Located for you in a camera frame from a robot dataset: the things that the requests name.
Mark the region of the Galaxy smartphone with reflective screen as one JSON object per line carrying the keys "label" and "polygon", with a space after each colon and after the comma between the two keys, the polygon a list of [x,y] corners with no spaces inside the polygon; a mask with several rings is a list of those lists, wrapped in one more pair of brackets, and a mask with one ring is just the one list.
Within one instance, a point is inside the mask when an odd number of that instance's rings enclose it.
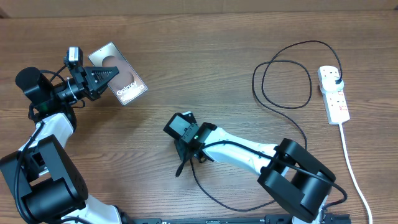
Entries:
{"label": "Galaxy smartphone with reflective screen", "polygon": [[123,106],[148,90],[147,85],[113,42],[89,54],[88,59],[95,67],[118,68],[119,73],[108,86]]}

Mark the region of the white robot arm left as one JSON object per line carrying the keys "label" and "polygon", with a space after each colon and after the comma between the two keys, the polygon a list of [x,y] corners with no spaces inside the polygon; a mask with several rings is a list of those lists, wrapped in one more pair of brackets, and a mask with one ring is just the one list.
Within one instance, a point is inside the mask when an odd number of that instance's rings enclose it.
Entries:
{"label": "white robot arm left", "polygon": [[89,194],[64,147],[76,130],[73,105],[100,98],[117,67],[69,66],[71,78],[52,85],[45,71],[27,67],[16,85],[30,99],[35,132],[21,148],[1,159],[1,172],[26,223],[130,223],[118,207]]}

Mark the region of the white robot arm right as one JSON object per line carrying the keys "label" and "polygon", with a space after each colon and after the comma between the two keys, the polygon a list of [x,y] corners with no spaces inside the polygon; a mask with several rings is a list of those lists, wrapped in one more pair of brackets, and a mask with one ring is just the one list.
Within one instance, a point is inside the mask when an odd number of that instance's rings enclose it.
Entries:
{"label": "white robot arm right", "polygon": [[297,142],[283,139],[280,144],[261,144],[233,136],[214,124],[198,126],[182,119],[164,131],[175,139],[183,163],[202,154],[213,162],[248,170],[294,222],[322,222],[336,177]]}

